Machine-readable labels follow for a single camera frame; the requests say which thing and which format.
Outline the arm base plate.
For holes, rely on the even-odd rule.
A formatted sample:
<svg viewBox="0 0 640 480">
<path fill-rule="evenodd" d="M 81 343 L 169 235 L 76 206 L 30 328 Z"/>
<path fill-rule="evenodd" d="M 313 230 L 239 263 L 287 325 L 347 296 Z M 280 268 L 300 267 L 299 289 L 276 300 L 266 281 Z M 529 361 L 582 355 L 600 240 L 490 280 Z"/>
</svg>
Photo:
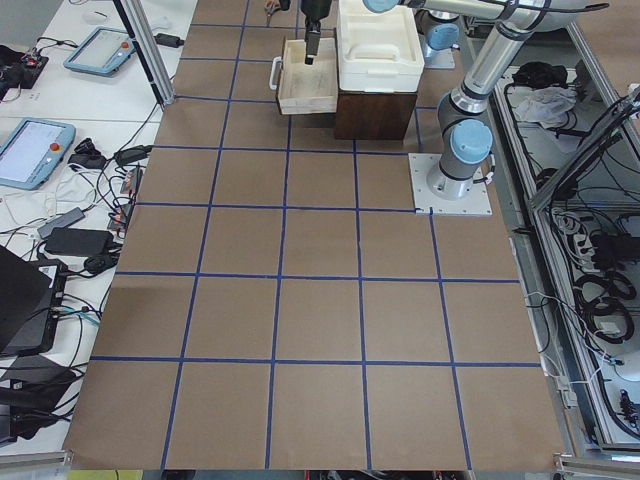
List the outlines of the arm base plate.
<svg viewBox="0 0 640 480">
<path fill-rule="evenodd" d="M 490 217 L 485 175 L 478 166 L 471 179 L 452 180 L 440 169 L 440 154 L 408 155 L 414 212 L 417 215 Z"/>
<path fill-rule="evenodd" d="M 436 50 L 429 45 L 426 45 L 424 51 L 424 62 L 426 69 L 453 70 L 455 68 L 453 49 L 448 47 Z"/>
</svg>

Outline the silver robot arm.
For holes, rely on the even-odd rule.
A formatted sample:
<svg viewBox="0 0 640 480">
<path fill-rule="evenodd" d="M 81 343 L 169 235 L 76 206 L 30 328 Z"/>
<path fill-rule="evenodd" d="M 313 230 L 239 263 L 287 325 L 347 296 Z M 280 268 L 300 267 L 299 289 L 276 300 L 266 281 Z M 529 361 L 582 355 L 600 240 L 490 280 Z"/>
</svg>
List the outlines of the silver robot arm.
<svg viewBox="0 0 640 480">
<path fill-rule="evenodd" d="M 554 30 L 574 19 L 573 10 L 557 10 L 551 1 L 342 1 L 340 5 L 369 23 L 413 9 L 494 22 L 472 67 L 437 109 L 444 152 L 426 181 L 434 195 L 448 201 L 468 194 L 476 170 L 489 156 L 493 134 L 478 116 L 487 109 L 497 81 L 534 32 Z"/>
<path fill-rule="evenodd" d="M 417 10 L 414 14 L 426 68 L 453 68 L 452 48 L 458 42 L 458 14 Z"/>
</svg>

